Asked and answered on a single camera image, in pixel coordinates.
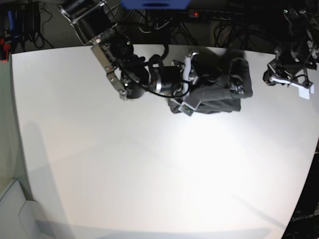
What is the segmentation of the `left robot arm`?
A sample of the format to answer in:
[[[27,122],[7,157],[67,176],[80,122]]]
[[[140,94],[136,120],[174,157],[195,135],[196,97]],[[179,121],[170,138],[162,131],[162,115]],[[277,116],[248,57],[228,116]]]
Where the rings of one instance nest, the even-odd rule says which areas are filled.
[[[308,70],[316,70],[319,62],[319,2],[302,0],[283,8],[287,34],[275,48],[275,58],[267,64],[263,81],[310,89]]]

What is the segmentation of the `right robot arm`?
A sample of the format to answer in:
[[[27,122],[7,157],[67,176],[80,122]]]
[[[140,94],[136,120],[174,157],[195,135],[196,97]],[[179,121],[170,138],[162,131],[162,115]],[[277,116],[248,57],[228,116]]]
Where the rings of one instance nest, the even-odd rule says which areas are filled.
[[[199,79],[190,52],[183,61],[164,65],[169,46],[164,44],[162,55],[149,60],[134,53],[131,40],[117,27],[113,10],[105,0],[68,0],[59,5],[62,15],[69,21],[76,35],[103,67],[106,77],[123,100],[138,99],[149,92],[161,98],[184,99]]]

